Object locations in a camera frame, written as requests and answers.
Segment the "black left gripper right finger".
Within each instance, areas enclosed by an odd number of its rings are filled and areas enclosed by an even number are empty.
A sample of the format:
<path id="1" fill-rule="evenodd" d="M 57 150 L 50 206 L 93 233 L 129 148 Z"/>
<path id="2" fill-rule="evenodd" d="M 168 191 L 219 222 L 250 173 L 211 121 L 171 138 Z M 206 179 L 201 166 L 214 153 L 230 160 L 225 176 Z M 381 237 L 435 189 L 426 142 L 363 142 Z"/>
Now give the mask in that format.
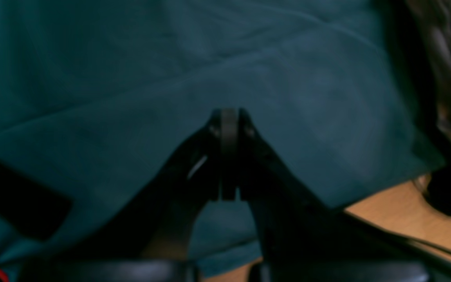
<path id="1" fill-rule="evenodd" d="M 254 216 L 264 261 L 254 271 L 420 271 L 384 232 L 330 211 L 263 140 L 245 109 L 229 122 L 229 192 Z"/>

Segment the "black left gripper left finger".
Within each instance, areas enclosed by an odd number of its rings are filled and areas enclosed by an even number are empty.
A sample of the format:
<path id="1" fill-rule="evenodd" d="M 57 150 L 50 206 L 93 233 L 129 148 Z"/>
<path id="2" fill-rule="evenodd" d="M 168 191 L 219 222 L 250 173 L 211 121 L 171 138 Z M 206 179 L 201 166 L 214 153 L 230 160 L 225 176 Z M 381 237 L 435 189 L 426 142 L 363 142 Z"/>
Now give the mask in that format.
<path id="1" fill-rule="evenodd" d="M 181 143 L 156 176 L 105 226 L 69 251 L 73 260 L 186 260 L 195 220 L 230 191 L 230 110 Z"/>

